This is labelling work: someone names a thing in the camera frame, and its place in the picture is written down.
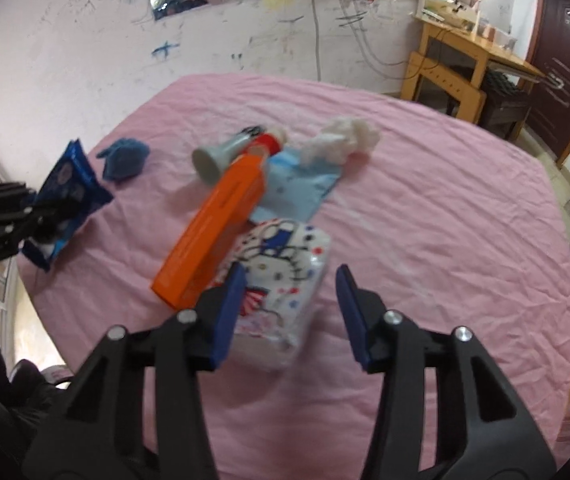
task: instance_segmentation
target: metal screw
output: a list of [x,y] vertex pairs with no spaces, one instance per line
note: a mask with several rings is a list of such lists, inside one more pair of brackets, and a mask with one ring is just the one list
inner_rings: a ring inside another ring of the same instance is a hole
[[115,325],[110,330],[107,331],[107,338],[110,341],[120,341],[125,337],[125,327],[121,325]]
[[195,323],[196,320],[198,319],[198,314],[196,314],[196,311],[193,308],[186,308],[185,310],[182,310],[181,312],[176,314],[176,319],[178,320],[179,323],[187,325]]
[[388,310],[383,314],[383,320],[388,325],[400,325],[403,322],[403,314],[397,310]]
[[454,330],[454,335],[456,336],[456,339],[462,341],[463,343],[469,341],[474,337],[474,333],[466,326],[459,326],[456,330]]

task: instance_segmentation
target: blue gripper pad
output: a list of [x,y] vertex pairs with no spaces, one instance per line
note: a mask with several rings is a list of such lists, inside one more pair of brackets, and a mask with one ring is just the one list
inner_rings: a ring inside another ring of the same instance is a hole
[[223,285],[217,287],[222,289],[222,294],[219,299],[218,316],[211,324],[212,337],[209,361],[212,370],[216,370],[227,358],[236,319],[245,297],[246,286],[245,269],[238,262],[235,262],[227,273]]
[[350,338],[354,359],[361,364],[363,370],[367,370],[371,355],[367,349],[367,326],[359,308],[357,292],[358,288],[349,267],[341,265],[336,270],[336,297]]

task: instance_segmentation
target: light blue bag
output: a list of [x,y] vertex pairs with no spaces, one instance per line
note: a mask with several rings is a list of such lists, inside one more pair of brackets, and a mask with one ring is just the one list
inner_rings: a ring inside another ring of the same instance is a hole
[[300,165],[300,152],[285,148],[269,160],[267,190],[250,220],[260,223],[273,218],[308,222],[341,176],[343,168],[316,159]]

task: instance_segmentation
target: blue cloth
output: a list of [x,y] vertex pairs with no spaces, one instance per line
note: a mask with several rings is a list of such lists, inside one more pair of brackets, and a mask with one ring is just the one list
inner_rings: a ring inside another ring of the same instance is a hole
[[300,165],[300,152],[285,148],[270,158],[267,190],[250,220],[254,223],[273,218],[308,222],[340,178],[343,168],[316,159]]
[[103,179],[118,182],[143,171],[149,146],[136,139],[119,139],[101,150],[96,158],[105,159]]

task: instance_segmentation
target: person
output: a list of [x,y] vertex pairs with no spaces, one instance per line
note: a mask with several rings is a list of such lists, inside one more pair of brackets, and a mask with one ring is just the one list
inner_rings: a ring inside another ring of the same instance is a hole
[[158,20],[165,16],[180,14],[185,12],[185,10],[204,5],[207,5],[207,0],[165,0],[165,3],[159,9],[154,10],[154,17]]

